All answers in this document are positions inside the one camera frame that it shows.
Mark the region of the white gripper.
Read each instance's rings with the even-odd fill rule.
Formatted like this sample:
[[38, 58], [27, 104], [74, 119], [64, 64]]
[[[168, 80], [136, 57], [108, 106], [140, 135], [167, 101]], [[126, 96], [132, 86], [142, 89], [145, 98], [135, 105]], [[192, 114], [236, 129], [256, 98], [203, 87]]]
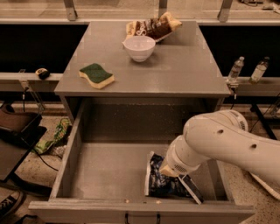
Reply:
[[196, 171], [209, 157], [193, 150], [183, 136], [177, 136], [170, 144], [159, 171], [168, 177], [190, 174]]

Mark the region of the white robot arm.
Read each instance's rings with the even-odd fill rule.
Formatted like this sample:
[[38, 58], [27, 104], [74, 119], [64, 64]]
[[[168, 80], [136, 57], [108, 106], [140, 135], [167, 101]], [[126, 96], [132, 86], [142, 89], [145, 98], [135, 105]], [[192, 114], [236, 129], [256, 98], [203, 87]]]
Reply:
[[178, 177], [209, 159], [236, 165], [280, 184], [280, 142], [248, 132], [244, 116], [232, 109], [196, 115], [170, 144], [160, 171]]

